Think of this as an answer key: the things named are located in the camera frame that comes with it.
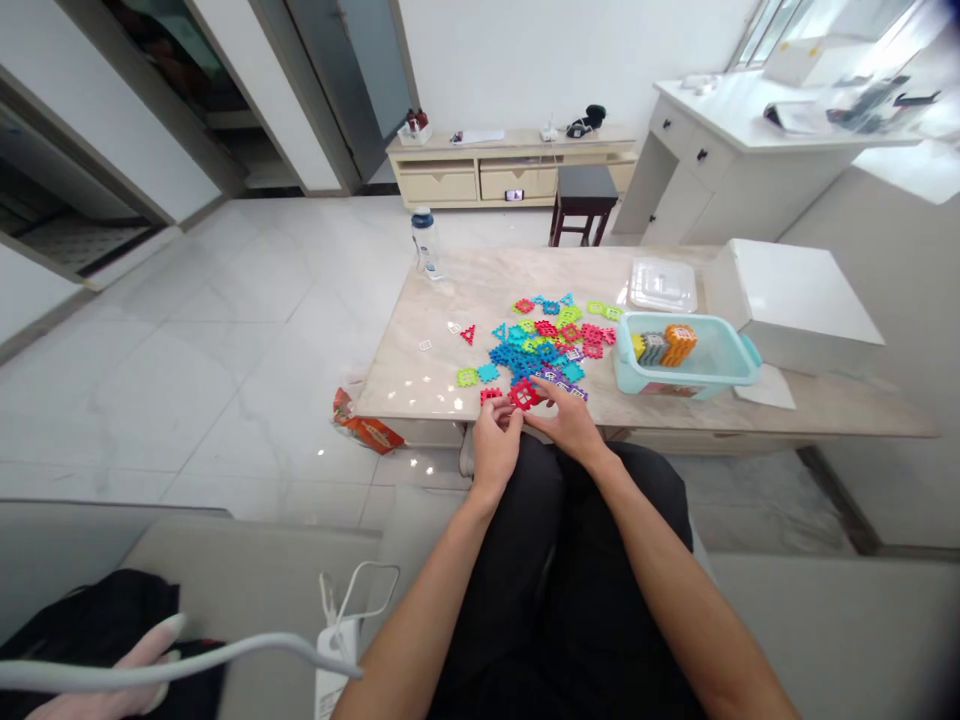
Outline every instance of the forearm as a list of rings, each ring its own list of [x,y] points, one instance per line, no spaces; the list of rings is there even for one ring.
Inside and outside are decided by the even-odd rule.
[[[796,717],[750,632],[620,459],[607,451],[587,470],[620,529],[647,607],[707,714]]]
[[[468,497],[406,597],[377,634],[335,720],[426,717],[493,509]]]

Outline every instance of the sofa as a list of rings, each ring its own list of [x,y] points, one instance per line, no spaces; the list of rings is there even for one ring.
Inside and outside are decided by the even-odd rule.
[[[225,511],[0,502],[0,642],[38,609],[119,567],[181,586],[185,637],[267,631],[310,642],[325,620],[317,583],[337,592],[353,569],[401,566],[402,597],[461,498],[398,487],[382,534],[246,522]],[[960,566],[894,559],[695,555],[763,647],[805,717],[925,717],[960,635]],[[361,576],[349,612],[382,604],[384,579]],[[365,621],[369,644],[383,618]],[[219,716],[311,717],[314,670],[276,651],[231,664]]]

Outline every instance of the blue plastic basket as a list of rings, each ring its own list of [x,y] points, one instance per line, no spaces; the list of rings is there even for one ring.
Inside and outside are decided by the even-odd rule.
[[[630,335],[663,332],[673,323],[697,334],[693,351],[677,368],[641,366]],[[737,335],[726,320],[712,315],[628,312],[620,317],[613,360],[620,392],[708,400],[731,385],[753,385],[760,377],[760,354],[750,338]]]

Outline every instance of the wooden stool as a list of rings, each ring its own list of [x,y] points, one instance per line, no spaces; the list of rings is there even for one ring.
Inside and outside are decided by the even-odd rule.
[[[617,188],[608,167],[577,165],[560,168],[557,199],[553,203],[553,220],[550,223],[550,247],[560,245],[560,233],[563,232],[580,233],[580,247],[589,247],[590,228],[593,227],[593,218],[598,215],[600,225],[593,246],[599,245],[610,211],[617,204],[617,197]],[[568,215],[584,216],[587,224],[582,228],[565,227],[563,219]]]

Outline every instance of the water bottle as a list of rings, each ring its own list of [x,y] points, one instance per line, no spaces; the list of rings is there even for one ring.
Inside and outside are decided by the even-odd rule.
[[[413,226],[413,243],[417,246],[417,253],[423,260],[423,269],[431,280],[443,277],[437,261],[440,259],[440,235],[437,226],[433,224],[433,213],[430,208],[421,205],[413,211],[411,218]]]

